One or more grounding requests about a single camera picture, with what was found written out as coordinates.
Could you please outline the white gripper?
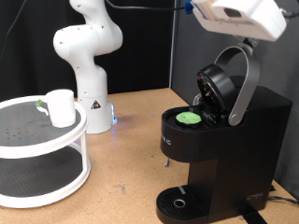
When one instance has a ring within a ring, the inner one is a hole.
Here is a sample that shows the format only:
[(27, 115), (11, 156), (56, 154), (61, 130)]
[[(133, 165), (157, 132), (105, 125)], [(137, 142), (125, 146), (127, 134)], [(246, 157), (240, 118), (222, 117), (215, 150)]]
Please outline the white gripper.
[(226, 14), (217, 16), (209, 7), (194, 6), (192, 13), (202, 27), (209, 32), (242, 36), (242, 43), (247, 45), (250, 43), (254, 48), (259, 45), (258, 39), (265, 39), (264, 28), (237, 11), (233, 10), (232, 13), (235, 16), (230, 18)]

